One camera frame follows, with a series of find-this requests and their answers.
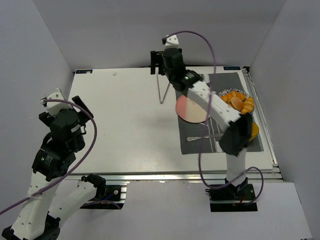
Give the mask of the metal tongs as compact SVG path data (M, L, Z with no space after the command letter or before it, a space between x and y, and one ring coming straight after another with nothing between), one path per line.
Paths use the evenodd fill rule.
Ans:
M157 92L158 92L158 101L162 105L167 97L171 83L165 75L161 75L158 72L156 73L156 83L157 83Z

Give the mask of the round sesame bun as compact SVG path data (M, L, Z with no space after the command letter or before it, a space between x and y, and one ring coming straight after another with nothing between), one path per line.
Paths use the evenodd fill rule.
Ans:
M244 102L238 97L232 97L230 100L230 104L235 110L239 112L241 112L244 108Z

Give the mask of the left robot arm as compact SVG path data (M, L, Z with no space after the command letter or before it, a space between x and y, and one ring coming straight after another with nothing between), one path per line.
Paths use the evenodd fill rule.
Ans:
M85 147L86 123L94 120L77 95L67 101L57 94L41 103L39 119L49 127L32 164L27 197L16 221L2 231L6 240L55 240L66 220L106 186L101 176L89 174L61 205L51 207L62 180L74 171L76 153Z

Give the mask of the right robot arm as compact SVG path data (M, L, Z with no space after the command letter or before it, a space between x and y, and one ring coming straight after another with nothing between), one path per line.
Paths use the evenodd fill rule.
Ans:
M209 188L224 198L235 199L248 184L245 157L252 134L252 115L231 108L198 73L187 69L180 48L151 51L150 73L166 76L176 91L198 104L221 128L219 146L226 154L227 163L225 183Z

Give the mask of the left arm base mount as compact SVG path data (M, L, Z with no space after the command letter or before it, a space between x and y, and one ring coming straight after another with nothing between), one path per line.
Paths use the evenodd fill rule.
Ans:
M103 185L97 188L93 198L88 200L81 209L87 210L121 210L125 202L122 185Z

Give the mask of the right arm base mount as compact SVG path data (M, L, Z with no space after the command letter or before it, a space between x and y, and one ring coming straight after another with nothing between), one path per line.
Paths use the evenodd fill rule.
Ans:
M228 188L219 190L207 188L205 192L209 196L209 206L212 213L258 211L257 203L252 202L256 198L252 184L246 185L236 195Z

